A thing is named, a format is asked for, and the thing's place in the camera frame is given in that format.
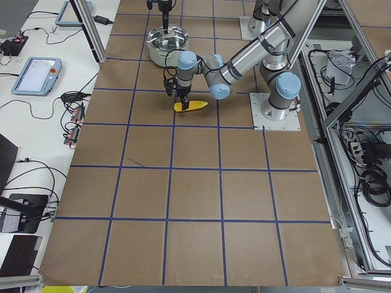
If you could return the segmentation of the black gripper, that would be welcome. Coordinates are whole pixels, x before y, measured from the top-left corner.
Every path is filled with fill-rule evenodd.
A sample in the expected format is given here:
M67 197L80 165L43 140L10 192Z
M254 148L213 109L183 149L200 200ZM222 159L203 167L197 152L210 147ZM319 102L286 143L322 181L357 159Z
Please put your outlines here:
M162 12L162 21L163 21L163 31L165 34L168 33L169 30L169 12L176 5L176 1L172 0L146 0L146 5L149 10L152 10L153 5L158 5L158 10Z
M187 96L191 91L192 79L184 80L174 76L171 78L164 78L163 84L168 96L172 96L173 92L176 91L178 95L177 104L181 104L181 110L188 110L189 100L187 99Z

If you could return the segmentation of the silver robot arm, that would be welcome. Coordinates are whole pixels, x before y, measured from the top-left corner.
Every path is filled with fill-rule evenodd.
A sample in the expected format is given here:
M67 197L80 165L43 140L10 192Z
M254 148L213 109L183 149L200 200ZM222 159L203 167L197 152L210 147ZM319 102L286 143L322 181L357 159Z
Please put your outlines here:
M174 111L186 112L206 106L205 103L188 100L196 74L204 76L214 99L228 97L232 84L266 57L279 55L282 44L304 31L315 15L317 6L315 1L270 3L270 12L275 21L225 63L218 54L199 56L192 51L182 51L178 57L176 75L164 82L167 94L176 91L180 98L174 104Z
M169 13L175 7L176 1L172 3L171 0L146 0L147 8L152 10L154 3L157 3L158 10L162 13L163 32L167 35L169 33ZM262 28L266 27L269 17L269 1L256 1L247 30L252 34L259 34Z

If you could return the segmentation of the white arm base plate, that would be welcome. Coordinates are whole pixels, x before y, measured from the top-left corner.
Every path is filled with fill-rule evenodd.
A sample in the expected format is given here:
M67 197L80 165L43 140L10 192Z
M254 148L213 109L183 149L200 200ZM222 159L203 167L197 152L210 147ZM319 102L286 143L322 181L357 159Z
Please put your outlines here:
M264 21L256 20L252 16L239 17L239 24L242 40L253 40L266 29Z
M294 102L287 109L276 109L269 103L269 93L250 93L252 120L256 131L300 131Z

